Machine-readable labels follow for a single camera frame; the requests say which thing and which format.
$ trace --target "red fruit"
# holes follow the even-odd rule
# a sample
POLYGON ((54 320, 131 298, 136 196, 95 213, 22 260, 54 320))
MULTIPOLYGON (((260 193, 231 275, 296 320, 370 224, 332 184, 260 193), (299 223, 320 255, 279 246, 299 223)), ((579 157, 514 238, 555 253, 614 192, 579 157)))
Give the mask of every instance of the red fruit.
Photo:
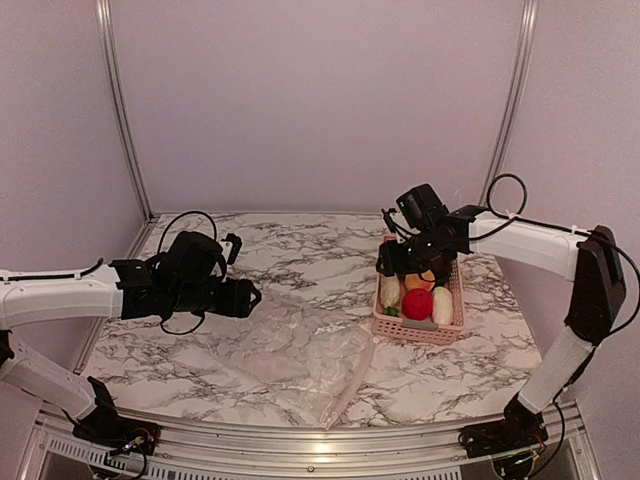
POLYGON ((402 299, 402 313, 411 320, 424 320, 433 311, 433 298, 424 288, 409 290, 402 299))

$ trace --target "marble tabletop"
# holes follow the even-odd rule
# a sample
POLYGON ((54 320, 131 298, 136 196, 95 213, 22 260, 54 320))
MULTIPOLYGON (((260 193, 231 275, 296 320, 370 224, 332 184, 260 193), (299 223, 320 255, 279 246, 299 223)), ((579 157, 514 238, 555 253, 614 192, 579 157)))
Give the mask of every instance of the marble tabletop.
MULTIPOLYGON (((163 215, 140 254, 156 251, 173 216, 163 215)), ((239 235, 243 247, 233 277, 253 280, 370 326, 378 215, 216 215, 221 238, 239 235)), ((206 219, 177 222, 211 234, 206 219)), ((461 256, 465 329, 447 347, 382 339, 355 398, 335 423, 342 427, 407 425, 501 412, 541 361, 531 332, 493 257, 461 256)), ((308 426, 313 419, 250 375, 223 365, 207 341, 220 328, 211 316, 195 333, 164 334, 157 318, 110 320, 85 374, 107 384, 117 406, 163 415, 246 425, 308 426)), ((168 328, 188 329, 189 314, 168 328)))

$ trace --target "wall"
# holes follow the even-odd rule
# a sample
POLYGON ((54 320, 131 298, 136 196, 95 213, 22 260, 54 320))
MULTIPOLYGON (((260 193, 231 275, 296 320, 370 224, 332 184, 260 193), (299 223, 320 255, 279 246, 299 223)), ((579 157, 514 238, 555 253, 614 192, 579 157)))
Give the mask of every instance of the wall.
MULTIPOLYGON (((85 267, 141 227, 109 101, 95 2, 0 2, 0 265, 85 267)), ((88 321, 16 329, 69 366, 88 321)), ((39 402, 0 386, 0 478, 15 478, 39 402)))
MULTIPOLYGON (((618 243, 640 260, 638 25, 640 10, 633 1, 542 2, 504 170, 527 181, 527 216, 565 225, 609 225, 618 243)), ((546 350, 567 313, 569 285, 515 265, 507 265, 506 273, 546 350)), ((629 269, 626 275, 628 314, 637 288, 629 269)), ((635 455, 639 340, 640 322, 607 340, 573 389, 607 480, 635 479, 640 468, 635 455)))
POLYGON ((379 211, 416 184, 476 202, 522 2, 114 2, 158 211, 379 211))

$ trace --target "metal vent grille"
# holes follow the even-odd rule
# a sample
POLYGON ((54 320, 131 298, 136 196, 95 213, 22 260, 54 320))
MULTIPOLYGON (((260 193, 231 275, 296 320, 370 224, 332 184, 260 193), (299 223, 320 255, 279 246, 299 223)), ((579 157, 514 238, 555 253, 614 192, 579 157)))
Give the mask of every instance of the metal vent grille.
MULTIPOLYGON (((107 456, 107 450, 102 447, 81 443, 70 438, 51 436, 48 450, 78 462, 118 473, 125 472, 136 475, 142 467, 142 462, 138 455, 109 457, 107 456)), ((229 475, 220 472, 207 472, 197 468, 167 465, 167 463, 170 463, 170 460, 149 458, 149 466, 144 478, 152 480, 273 480, 273 477, 261 475, 229 475)), ((358 478, 360 480, 462 480, 462 473, 460 468, 453 467, 416 472, 410 475, 382 475, 358 478)))

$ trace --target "plastic bag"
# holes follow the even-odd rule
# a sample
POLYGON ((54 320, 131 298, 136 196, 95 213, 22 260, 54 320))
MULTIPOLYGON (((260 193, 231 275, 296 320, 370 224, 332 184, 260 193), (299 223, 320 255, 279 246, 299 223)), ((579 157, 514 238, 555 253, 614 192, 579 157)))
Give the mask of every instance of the plastic bag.
POLYGON ((267 292, 249 318, 221 318, 209 347, 216 360, 265 384, 308 413, 314 426, 329 428, 355 396, 375 344, 344 314, 267 292))

